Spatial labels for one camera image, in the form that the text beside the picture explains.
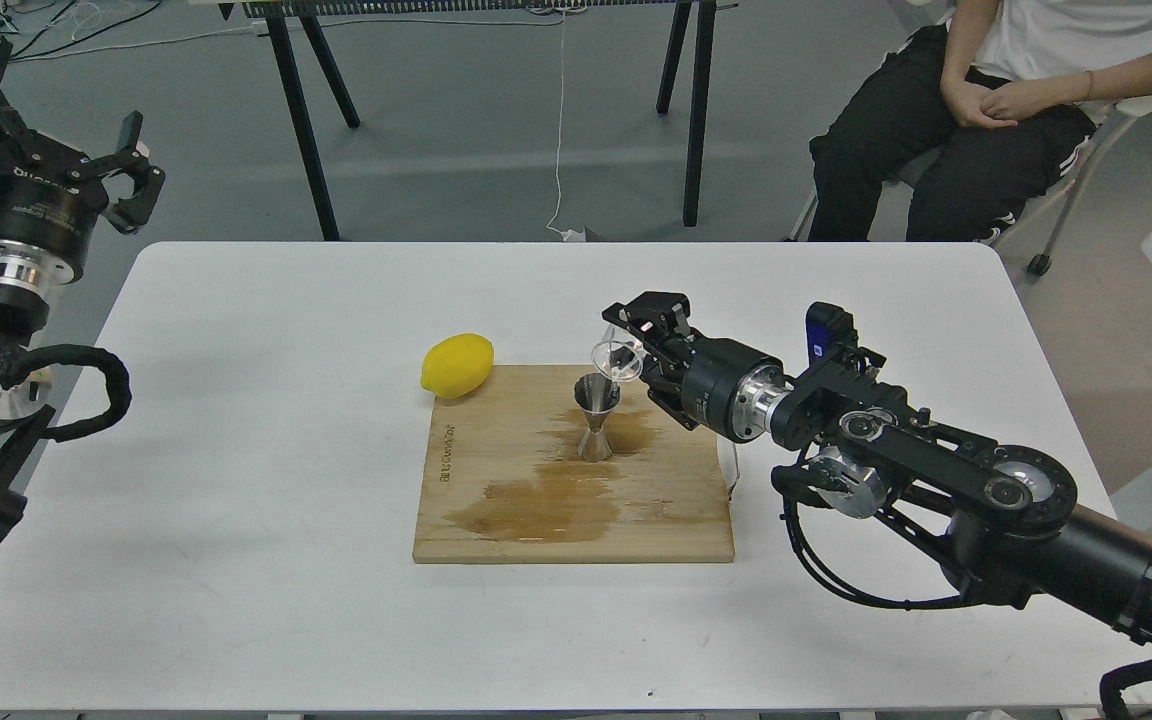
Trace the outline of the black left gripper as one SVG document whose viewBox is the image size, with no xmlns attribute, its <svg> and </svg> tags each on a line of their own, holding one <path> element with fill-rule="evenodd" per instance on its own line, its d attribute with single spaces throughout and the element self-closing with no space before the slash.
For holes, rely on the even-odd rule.
<svg viewBox="0 0 1152 720">
<path fill-rule="evenodd" d="M 52 142 L 29 128 L 3 94 L 12 59 L 10 41 L 0 36 L 0 285 L 61 286 L 84 274 L 90 238 L 101 214 L 116 232 L 134 234 L 154 213 L 166 173 L 150 161 L 141 142 L 145 118 L 124 119 L 119 146 L 108 156 L 81 158 L 56 184 Z M 104 181 L 131 179 L 132 192 L 111 200 Z"/>
</svg>

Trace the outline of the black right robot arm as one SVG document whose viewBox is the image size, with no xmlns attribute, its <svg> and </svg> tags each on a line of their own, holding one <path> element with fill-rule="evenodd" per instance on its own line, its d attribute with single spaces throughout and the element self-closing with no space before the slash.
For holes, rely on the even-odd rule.
<svg viewBox="0 0 1152 720">
<path fill-rule="evenodd" d="M 791 552 L 842 600 L 873 609 L 1024 609 L 1037 593 L 1152 646 L 1152 537 L 1079 505 L 1073 473 L 1041 450 L 952 427 L 881 382 L 884 356 L 861 346 L 852 314 L 814 302 L 805 314 L 809 365 L 781 361 L 689 323 L 682 293 L 645 291 L 602 311 L 594 364 L 612 381 L 639 379 L 681 427 L 736 445 L 770 435 L 797 458 L 771 470 Z M 801 507 L 876 518 L 940 564 L 954 594 L 888 600 L 824 564 Z M 1128 719 L 1126 689 L 1152 682 L 1152 660 L 1100 680 L 1106 719 Z"/>
</svg>

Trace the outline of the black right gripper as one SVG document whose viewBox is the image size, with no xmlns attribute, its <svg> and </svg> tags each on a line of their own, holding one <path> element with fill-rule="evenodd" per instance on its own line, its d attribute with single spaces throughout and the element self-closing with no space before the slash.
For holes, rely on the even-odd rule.
<svg viewBox="0 0 1152 720">
<path fill-rule="evenodd" d="M 641 343 L 646 396 L 682 429 L 703 425 L 735 444 L 753 441 L 787 395 L 785 365 L 728 338 L 696 338 L 690 313 L 685 293 L 644 291 L 605 306 L 602 320 Z"/>
</svg>

